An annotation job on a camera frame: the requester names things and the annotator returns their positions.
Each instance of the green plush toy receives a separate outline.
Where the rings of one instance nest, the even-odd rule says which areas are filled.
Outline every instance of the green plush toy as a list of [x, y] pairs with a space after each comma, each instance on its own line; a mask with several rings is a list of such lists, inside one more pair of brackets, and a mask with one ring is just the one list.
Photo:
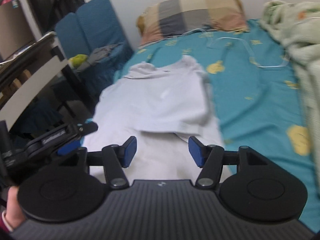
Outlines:
[[69, 62], [73, 65], [74, 68], [78, 68], [81, 66], [83, 62], [87, 60], [88, 56], [85, 54], [78, 54], [69, 59]]

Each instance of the pillow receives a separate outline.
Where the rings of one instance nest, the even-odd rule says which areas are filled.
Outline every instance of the pillow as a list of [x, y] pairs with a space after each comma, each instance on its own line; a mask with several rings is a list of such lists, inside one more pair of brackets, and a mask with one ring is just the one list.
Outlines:
[[148, 7], [138, 17], [141, 45], [181, 35], [196, 28], [247, 31], [240, 0], [168, 0]]

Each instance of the ribbed gray surface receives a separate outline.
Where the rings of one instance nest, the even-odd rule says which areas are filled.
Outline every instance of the ribbed gray surface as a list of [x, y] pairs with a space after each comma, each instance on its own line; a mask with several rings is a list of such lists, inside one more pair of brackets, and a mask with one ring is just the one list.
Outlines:
[[258, 225], [226, 212], [211, 191], [195, 189], [188, 180], [136, 180], [113, 191], [90, 216], [62, 225], [27, 221], [12, 236], [17, 240], [258, 239], [304, 240], [312, 233], [298, 221]]

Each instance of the folded white garment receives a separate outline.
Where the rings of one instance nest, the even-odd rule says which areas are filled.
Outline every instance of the folded white garment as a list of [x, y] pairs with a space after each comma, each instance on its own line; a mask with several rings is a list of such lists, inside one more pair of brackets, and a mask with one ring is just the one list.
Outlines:
[[[149, 63], [134, 65], [102, 92], [93, 117], [99, 129], [85, 137], [84, 147], [98, 151], [109, 144], [123, 144], [134, 135], [137, 153], [125, 169], [130, 182], [194, 181], [200, 169], [188, 152], [185, 141], [189, 136], [195, 135], [204, 144], [223, 146], [210, 91], [206, 72], [191, 56], [161, 68]], [[91, 171], [103, 174], [99, 168]]]

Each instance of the teal bed sheet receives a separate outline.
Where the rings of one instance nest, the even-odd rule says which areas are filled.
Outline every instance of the teal bed sheet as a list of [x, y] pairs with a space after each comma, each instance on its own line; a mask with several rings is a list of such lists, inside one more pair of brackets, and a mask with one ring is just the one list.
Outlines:
[[180, 60], [182, 55], [196, 58], [209, 72], [226, 150], [248, 145], [298, 177], [308, 189], [300, 220], [317, 232], [320, 198], [300, 91], [290, 63], [280, 68], [258, 68], [239, 40], [223, 39], [212, 48], [207, 47], [220, 37], [241, 38], [248, 42], [260, 65], [280, 65], [284, 60], [282, 47], [256, 20], [249, 20], [248, 24], [248, 33], [197, 32], [149, 45], [135, 53], [116, 79], [142, 61], [162, 67]]

